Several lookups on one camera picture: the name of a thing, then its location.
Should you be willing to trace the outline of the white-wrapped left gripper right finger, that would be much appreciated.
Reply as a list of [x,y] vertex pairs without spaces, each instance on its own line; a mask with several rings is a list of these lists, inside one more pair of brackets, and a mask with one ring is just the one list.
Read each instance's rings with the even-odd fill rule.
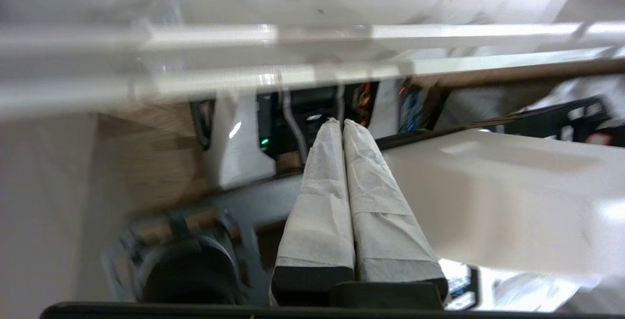
[[448,282],[416,217],[370,132],[344,122],[357,278],[367,283],[428,282],[439,300]]

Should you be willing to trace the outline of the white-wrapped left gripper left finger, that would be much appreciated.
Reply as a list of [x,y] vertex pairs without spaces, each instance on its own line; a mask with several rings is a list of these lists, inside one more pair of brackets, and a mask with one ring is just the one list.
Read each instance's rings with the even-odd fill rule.
[[354,280],[355,250],[341,125],[328,119],[308,155],[277,251],[273,306],[327,306],[330,291]]

